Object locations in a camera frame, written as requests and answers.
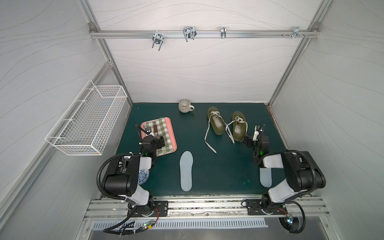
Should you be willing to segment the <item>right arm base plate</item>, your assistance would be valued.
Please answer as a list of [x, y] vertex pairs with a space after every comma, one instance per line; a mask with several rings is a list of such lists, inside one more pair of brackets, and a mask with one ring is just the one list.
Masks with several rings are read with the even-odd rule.
[[241, 206], [246, 209], [249, 216], [285, 215], [286, 208], [281, 204], [268, 203], [259, 199], [244, 199]]

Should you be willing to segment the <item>olive green shoe white laces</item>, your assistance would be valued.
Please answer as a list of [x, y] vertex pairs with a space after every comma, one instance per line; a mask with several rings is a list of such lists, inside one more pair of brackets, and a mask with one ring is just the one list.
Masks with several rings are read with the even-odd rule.
[[207, 110], [207, 116], [208, 116], [208, 127], [205, 133], [204, 142], [210, 150], [212, 150], [215, 154], [217, 154], [217, 151], [207, 142], [207, 137], [210, 129], [213, 129], [214, 133], [218, 136], [221, 136], [224, 133], [226, 133], [231, 139], [233, 144], [235, 143], [235, 140], [232, 133], [229, 130], [229, 125], [224, 121], [218, 108], [214, 106], [209, 107]]

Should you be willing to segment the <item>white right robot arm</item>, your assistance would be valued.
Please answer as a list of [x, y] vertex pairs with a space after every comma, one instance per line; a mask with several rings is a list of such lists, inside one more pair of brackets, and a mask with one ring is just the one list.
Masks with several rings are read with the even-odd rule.
[[[243, 142], [253, 149], [253, 161], [260, 167], [260, 182], [268, 191], [263, 194], [265, 207], [285, 204], [326, 186], [326, 179], [308, 151], [287, 150], [269, 152], [269, 138], [265, 126], [255, 126], [252, 136], [245, 135]], [[284, 170], [285, 179], [272, 186], [272, 169]]]

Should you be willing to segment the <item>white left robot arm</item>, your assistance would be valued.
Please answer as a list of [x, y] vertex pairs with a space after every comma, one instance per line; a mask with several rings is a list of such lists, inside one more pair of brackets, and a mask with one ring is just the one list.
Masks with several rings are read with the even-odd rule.
[[146, 135], [140, 141], [139, 154], [118, 154], [107, 159], [98, 170], [96, 183], [104, 196], [141, 207], [149, 204], [151, 195], [139, 185], [139, 173], [155, 166], [157, 150], [165, 146], [165, 141], [156, 124], [145, 129], [136, 125], [136, 129]]

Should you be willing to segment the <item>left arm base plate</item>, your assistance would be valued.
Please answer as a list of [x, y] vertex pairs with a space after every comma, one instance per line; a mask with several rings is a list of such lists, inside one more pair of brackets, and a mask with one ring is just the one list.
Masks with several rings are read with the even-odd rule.
[[149, 201], [145, 206], [134, 206], [129, 208], [128, 217], [148, 218], [148, 217], [166, 217], [168, 215], [169, 202], [154, 200]]

